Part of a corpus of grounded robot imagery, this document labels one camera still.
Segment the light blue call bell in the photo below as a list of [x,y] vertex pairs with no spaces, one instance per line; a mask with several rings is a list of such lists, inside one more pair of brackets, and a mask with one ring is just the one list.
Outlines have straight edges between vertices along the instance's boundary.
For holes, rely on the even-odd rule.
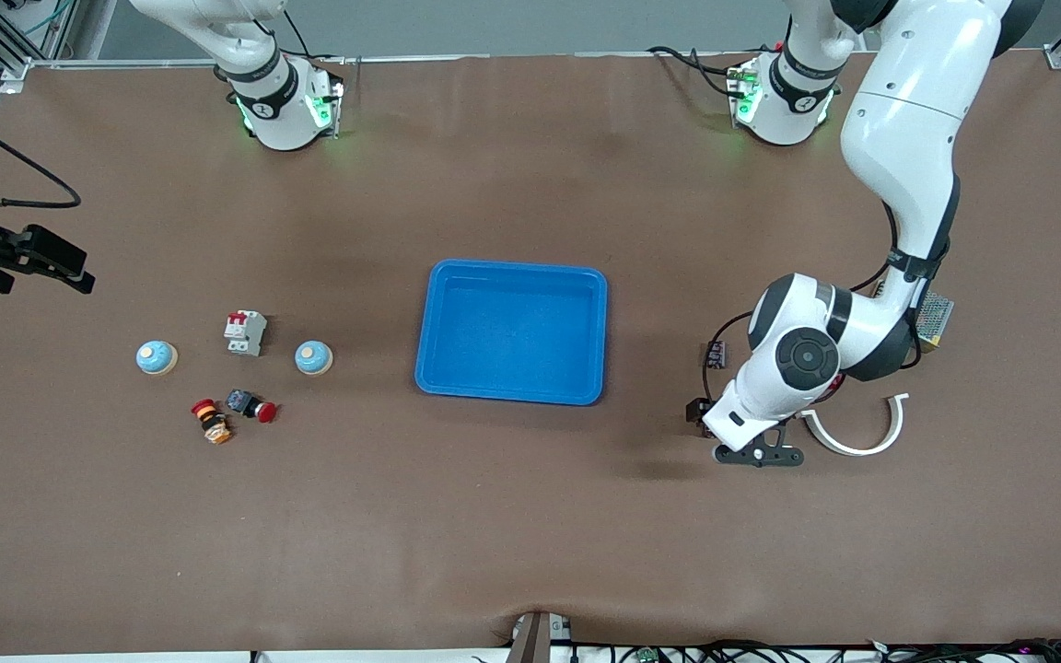
[[332,348],[321,341],[305,341],[294,352],[294,364],[298,372],[306,376],[320,376],[332,368],[335,355]]
[[180,360],[176,347],[166,341],[147,341],[135,352],[135,364],[147,376],[166,376]]

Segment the white curved plastic clip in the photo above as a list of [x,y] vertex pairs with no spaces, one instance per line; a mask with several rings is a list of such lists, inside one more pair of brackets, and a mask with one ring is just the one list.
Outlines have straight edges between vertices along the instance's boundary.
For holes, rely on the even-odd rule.
[[831,436],[816,411],[801,411],[796,414],[796,418],[804,421],[813,439],[831,450],[831,452],[849,458],[866,458],[877,456],[877,454],[892,448],[895,441],[900,439],[900,435],[903,432],[903,403],[909,398],[909,392],[900,392],[887,399],[890,413],[889,428],[887,429],[887,433],[881,438],[881,442],[872,446],[872,448],[851,448],[850,446],[842,444],[836,437]]

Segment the brown table mat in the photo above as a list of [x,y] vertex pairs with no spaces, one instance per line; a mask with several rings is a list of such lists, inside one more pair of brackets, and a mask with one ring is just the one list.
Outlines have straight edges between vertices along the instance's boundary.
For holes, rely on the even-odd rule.
[[[1061,72],[991,64],[957,135],[939,349],[794,423],[798,469],[715,463],[683,407],[705,341],[796,271],[852,285],[889,232],[839,121],[796,149],[729,129],[646,56],[361,64],[344,127],[297,154],[218,78],[34,71],[0,137],[79,189],[0,210],[87,252],[84,297],[0,295],[0,655],[489,646],[530,610],[585,641],[1061,638]],[[447,259],[608,281],[590,406],[421,391]],[[227,315],[268,319],[233,355]],[[166,376],[139,345],[180,353]],[[306,376],[305,341],[333,350]],[[225,404],[277,404],[269,424]],[[210,444],[191,408],[218,402]]]

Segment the blue plastic tray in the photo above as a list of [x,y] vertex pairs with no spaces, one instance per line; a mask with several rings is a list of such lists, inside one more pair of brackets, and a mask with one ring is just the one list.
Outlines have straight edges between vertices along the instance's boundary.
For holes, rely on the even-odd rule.
[[590,406],[605,390],[602,272],[447,259],[431,268],[414,378],[421,391]]

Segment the red yellow emergency stop button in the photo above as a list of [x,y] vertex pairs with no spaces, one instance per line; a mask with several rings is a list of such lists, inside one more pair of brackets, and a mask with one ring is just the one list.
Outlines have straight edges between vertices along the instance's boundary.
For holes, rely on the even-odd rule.
[[232,431],[227,422],[227,416],[215,400],[201,399],[193,405],[191,413],[201,424],[205,439],[210,444],[224,444],[231,439]]

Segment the red pushbutton with grey body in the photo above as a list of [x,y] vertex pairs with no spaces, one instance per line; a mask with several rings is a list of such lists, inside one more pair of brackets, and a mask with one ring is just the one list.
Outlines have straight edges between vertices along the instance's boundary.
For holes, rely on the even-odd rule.
[[276,403],[265,401],[251,391],[239,390],[239,388],[228,394],[225,404],[229,411],[244,416],[244,418],[260,421],[262,424],[272,423],[277,416]]

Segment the metal mesh power supply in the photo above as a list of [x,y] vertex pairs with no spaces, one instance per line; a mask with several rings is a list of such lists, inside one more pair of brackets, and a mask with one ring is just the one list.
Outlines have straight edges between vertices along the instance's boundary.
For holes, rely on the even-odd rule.
[[954,302],[929,291],[916,312],[916,336],[923,353],[939,348],[943,332],[946,331]]

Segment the white circuit breaker red switch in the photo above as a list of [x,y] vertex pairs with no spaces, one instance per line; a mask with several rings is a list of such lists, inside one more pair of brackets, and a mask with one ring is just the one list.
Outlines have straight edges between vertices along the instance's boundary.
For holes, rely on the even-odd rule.
[[266,329],[268,319],[258,311],[232,311],[225,319],[223,334],[227,351],[233,355],[260,356]]

